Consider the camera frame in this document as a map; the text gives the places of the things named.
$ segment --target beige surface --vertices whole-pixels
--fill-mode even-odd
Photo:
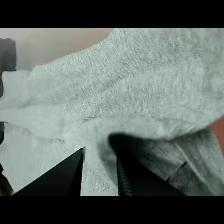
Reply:
[[[0,28],[17,45],[17,69],[31,69],[83,50],[107,37],[110,28]]]

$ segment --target reddish-brown surface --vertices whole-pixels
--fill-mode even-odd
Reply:
[[[212,125],[212,128],[216,133],[216,136],[219,140],[219,144],[221,146],[222,152],[224,154],[224,118],[216,121]]]

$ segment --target crumpled cloth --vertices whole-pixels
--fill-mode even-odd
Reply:
[[[223,37],[219,28],[114,29],[86,50],[3,73],[0,162],[13,188],[85,147],[81,194],[118,195],[108,136],[123,133],[136,159],[182,192],[223,194],[209,128],[224,114]]]

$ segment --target towel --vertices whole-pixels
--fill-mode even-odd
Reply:
[[[224,114],[223,36],[114,29],[86,50],[3,73],[0,162],[14,190],[85,147],[81,194],[118,195],[108,137],[122,133],[140,163],[182,192],[223,194],[223,156],[209,128]]]

